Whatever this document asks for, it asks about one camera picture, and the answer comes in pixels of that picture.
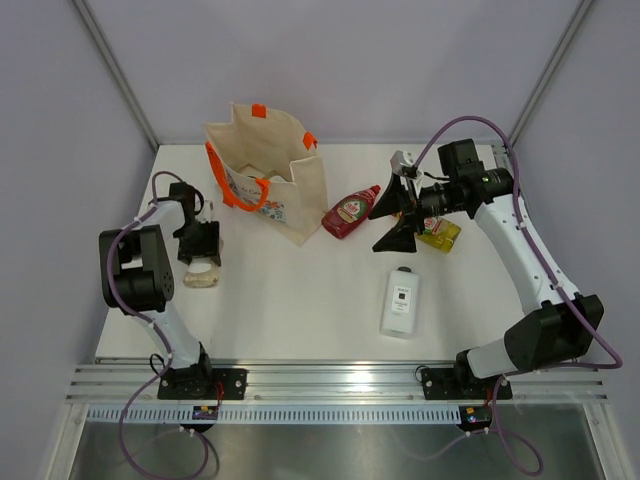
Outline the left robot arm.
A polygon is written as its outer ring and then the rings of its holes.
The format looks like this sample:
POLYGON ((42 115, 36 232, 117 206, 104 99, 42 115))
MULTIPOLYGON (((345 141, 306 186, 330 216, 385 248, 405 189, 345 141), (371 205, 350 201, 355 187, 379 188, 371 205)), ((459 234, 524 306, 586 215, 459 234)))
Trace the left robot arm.
POLYGON ((141 218, 98 237, 106 304, 138 321, 166 352, 158 373, 161 399, 200 399, 215 393, 209 356, 173 304, 173 264, 207 260, 221 265, 219 223, 200 220, 203 211, 203 195, 178 180, 166 196, 151 201, 141 218))

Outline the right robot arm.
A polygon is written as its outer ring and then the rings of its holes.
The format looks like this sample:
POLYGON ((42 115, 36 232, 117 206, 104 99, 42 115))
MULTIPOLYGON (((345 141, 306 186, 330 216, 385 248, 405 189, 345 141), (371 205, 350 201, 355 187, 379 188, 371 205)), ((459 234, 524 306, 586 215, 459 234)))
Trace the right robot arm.
POLYGON ((597 295, 584 296, 543 247, 505 168, 488 169, 470 139, 439 147, 441 182, 424 187, 423 172, 410 154, 396 151, 391 178, 369 217, 395 215, 397 223, 372 247, 374 252, 414 253, 416 236, 429 218, 464 212, 492 243, 517 291, 523 317, 489 344, 457 354, 441 375, 425 376, 426 389, 463 398, 491 390, 502 375, 529 373, 584 355, 604 315, 597 295))

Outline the yellow dish soap bottle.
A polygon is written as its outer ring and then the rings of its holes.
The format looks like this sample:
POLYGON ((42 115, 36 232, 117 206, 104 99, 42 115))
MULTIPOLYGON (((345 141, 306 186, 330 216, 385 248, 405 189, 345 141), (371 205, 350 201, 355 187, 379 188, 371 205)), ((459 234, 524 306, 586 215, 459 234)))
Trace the yellow dish soap bottle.
POLYGON ((442 252, 449 253, 460 233, 461 227, 457 224, 442 217, 432 217, 424 220, 423 232, 418 234, 416 239, 442 252))

